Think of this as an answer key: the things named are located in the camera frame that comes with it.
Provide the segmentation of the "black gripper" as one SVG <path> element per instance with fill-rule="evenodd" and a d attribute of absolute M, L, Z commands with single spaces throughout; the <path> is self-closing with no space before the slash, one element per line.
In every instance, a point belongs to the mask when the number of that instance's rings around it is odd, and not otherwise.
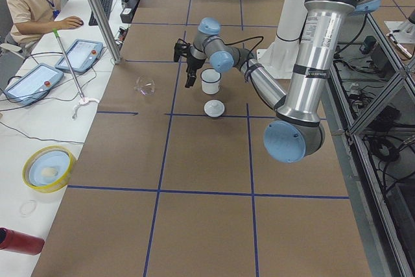
<path fill-rule="evenodd" d="M 193 87 L 197 78 L 196 72 L 198 69 L 200 69 L 206 59 L 199 59 L 192 54 L 187 55 L 187 80 L 185 83 L 186 88 Z"/>

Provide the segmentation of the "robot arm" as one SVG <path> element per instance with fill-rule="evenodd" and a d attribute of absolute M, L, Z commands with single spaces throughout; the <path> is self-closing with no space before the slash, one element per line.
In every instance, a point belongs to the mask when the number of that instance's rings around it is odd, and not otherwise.
<path fill-rule="evenodd" d="M 220 37 L 221 26 L 204 18 L 191 43 L 178 40 L 174 59 L 185 58 L 191 87 L 209 62 L 218 73 L 238 69 L 276 113 L 265 129 L 267 152 L 277 161 L 298 162 L 316 152 L 325 132 L 317 108 L 329 77 L 338 36 L 348 16 L 368 14 L 381 0 L 284 0 L 276 38 L 264 55 Z"/>

